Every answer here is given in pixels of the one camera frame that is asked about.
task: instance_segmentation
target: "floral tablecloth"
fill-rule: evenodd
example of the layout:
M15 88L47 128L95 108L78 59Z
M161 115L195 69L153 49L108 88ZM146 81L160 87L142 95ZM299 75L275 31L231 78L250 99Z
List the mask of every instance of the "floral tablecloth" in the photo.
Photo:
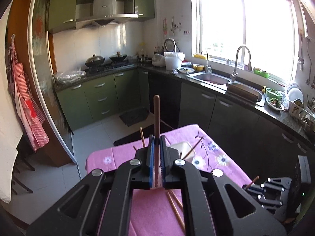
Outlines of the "floral tablecloth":
M192 161L198 169L210 172L219 168L240 187L251 182L242 169L198 125L188 125L163 134L167 146L183 141L194 146L204 137L195 148L196 155ZM148 142L149 139L146 138L145 144L148 145ZM96 168L103 171L118 168L122 163L134 158L134 147L142 148L142 141L93 152L86 160L87 173ZM174 190L174 193L181 199L180 190ZM134 190L129 236L134 235L184 235L164 189Z

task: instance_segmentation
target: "faucet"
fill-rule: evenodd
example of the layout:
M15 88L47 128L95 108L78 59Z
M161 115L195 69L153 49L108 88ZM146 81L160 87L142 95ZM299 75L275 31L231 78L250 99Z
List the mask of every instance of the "faucet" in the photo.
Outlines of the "faucet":
M208 57L209 57L209 55L208 55L208 52L207 52L207 51L205 51L205 53L207 53L207 64L206 64L206 66L205 66L205 68L204 68L204 72L205 72L206 74L211 74L211 73L212 73L211 65L210 65L210 67L208 66Z
M246 49L248 50L248 70L249 70L249 71L252 70L252 64L251 64L251 62L250 62L250 51L249 51L249 48L246 47L245 45L242 45L242 46L240 46L240 47L237 49L237 52L236 52L234 70L233 70L233 73L230 75L231 82L235 82L235 78L236 78L236 75L237 75L236 67L237 67L238 52L240 51L241 48L246 48Z

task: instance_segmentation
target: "vegetables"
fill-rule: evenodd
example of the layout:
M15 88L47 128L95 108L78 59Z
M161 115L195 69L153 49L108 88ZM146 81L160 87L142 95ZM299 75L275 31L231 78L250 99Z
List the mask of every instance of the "vegetables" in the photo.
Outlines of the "vegetables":
M274 93L274 94L276 94L276 95L279 95L279 92L276 91L275 89L271 89L270 92L272 92L272 93Z
M269 100L269 103L271 105L273 105L274 107L276 107L276 108L281 108L281 102L278 99L276 99L276 98L271 98Z

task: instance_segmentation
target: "yellow bowl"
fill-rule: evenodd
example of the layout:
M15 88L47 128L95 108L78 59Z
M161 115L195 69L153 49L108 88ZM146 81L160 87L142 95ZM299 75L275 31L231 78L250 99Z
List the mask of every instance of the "yellow bowl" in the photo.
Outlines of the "yellow bowl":
M204 69L204 66L199 64L193 64L193 68L195 69L195 71L201 72Z

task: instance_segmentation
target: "salad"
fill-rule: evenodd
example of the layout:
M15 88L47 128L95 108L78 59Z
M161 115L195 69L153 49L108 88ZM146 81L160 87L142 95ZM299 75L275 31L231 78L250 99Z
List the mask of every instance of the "salad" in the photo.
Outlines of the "salad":
M269 104L273 105L276 108L281 108L281 102L276 98L269 99Z

